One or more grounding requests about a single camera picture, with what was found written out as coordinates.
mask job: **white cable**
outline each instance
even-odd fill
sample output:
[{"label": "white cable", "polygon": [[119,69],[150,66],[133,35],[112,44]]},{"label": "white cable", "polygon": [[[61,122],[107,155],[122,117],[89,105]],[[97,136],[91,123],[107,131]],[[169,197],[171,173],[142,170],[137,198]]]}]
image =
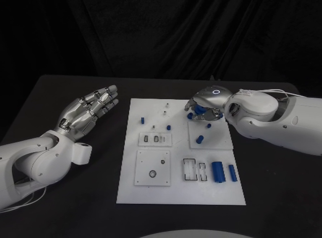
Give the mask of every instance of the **white cable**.
[{"label": "white cable", "polygon": [[0,213],[10,212],[10,211],[15,210],[15,209],[20,208],[20,207],[28,206],[30,204],[33,204],[34,202],[37,202],[37,201],[41,199],[41,197],[44,196],[44,193],[45,193],[45,187],[44,187],[44,192],[43,192],[41,196],[38,197],[38,199],[37,199],[35,201],[33,201],[33,202],[30,202],[30,203],[24,203],[22,205],[15,206],[15,207],[4,208],[4,209],[0,210]]},{"label": "white cable", "polygon": [[287,93],[287,92],[284,92],[281,89],[267,89],[267,90],[244,90],[244,89],[240,89],[240,92],[242,93],[242,91],[247,91],[247,92],[264,92],[264,93],[284,93],[286,94],[286,96],[287,96],[287,94],[288,95],[293,95],[293,96],[296,96],[296,97],[303,97],[304,98],[304,96],[301,96],[301,95],[299,95],[299,94],[294,94],[294,93]]}]

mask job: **black curtain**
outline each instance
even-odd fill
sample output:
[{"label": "black curtain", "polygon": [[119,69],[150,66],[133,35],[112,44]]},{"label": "black curtain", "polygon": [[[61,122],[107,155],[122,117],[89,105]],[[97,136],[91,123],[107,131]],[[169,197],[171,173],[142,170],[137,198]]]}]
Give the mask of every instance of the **black curtain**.
[{"label": "black curtain", "polygon": [[43,74],[214,75],[322,97],[322,0],[1,0],[0,139]]}]

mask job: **cable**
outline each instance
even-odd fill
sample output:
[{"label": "cable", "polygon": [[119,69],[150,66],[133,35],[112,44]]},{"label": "cable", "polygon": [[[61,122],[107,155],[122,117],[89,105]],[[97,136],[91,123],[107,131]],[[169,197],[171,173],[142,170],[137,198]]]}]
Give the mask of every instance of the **cable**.
[{"label": "cable", "polygon": [[0,213],[10,212],[10,211],[15,210],[20,207],[28,206],[30,204],[33,204],[34,202],[37,202],[41,199],[41,197],[44,196],[44,193],[45,193],[45,187],[44,187],[44,192],[43,192],[41,196],[38,197],[38,199],[35,201],[30,202],[33,197],[34,197],[34,194],[33,194],[30,200],[22,205],[15,206],[15,207],[4,208],[4,209],[0,210]]},{"label": "cable", "polygon": [[283,94],[286,94],[286,96],[287,96],[287,94],[288,94],[288,95],[293,95],[293,96],[296,96],[296,97],[303,97],[303,98],[304,98],[304,96],[301,96],[301,95],[299,95],[299,94],[294,94],[294,93],[287,93],[287,92],[284,92],[281,89],[267,89],[267,90],[244,90],[244,89],[240,89],[238,92],[240,92],[241,94],[244,94],[244,93],[247,93],[247,92],[283,93]]}]

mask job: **black table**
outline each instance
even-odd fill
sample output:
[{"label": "black table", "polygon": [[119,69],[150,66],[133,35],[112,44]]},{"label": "black table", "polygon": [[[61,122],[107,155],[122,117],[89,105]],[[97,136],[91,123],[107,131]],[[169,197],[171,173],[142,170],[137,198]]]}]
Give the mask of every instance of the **black table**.
[{"label": "black table", "polygon": [[73,99],[112,84],[117,86],[119,104],[80,140],[93,147],[89,164],[71,165],[40,201],[0,214],[0,237],[136,238],[181,229],[267,238],[322,237],[322,157],[247,139],[231,126],[245,206],[114,203],[130,98],[189,99],[212,84],[231,92],[240,88],[278,88],[297,93],[291,84],[45,75],[37,81],[2,144],[38,137],[54,128]]}]

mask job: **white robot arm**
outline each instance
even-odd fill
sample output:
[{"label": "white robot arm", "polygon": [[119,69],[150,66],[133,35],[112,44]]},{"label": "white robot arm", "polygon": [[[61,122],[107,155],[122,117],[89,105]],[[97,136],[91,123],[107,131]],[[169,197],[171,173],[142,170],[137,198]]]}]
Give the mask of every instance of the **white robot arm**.
[{"label": "white robot arm", "polygon": [[225,88],[202,89],[185,105],[195,110],[192,119],[217,120],[225,117],[237,132],[251,139],[322,156],[322,99],[291,97],[274,99],[265,92],[283,90],[240,90],[232,94]]},{"label": "white robot arm", "polygon": [[[91,147],[76,141],[116,105],[116,96],[113,85],[76,99],[61,112],[54,130],[38,138],[0,146],[0,210],[56,183],[64,177],[71,162],[87,164]],[[14,184],[12,165],[30,177],[28,182]]]}]

